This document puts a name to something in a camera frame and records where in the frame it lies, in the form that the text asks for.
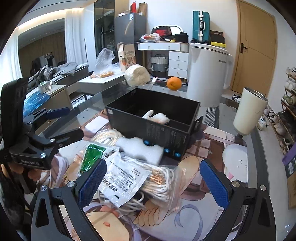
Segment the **person's left hand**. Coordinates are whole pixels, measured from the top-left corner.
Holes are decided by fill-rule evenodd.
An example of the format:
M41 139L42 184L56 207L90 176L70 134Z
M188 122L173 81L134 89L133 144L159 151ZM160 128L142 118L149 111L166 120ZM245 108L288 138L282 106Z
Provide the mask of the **person's left hand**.
M10 162L8 163L8 166L9 166L9 169L14 173L17 173L17 174L23 173L24 166L20 164ZM4 166L4 164L1 164L1 170L7 178L10 178L8 170ZM29 169L28 177L33 181L38 181L41 178L41 173L42 173L42 170L40 169Z

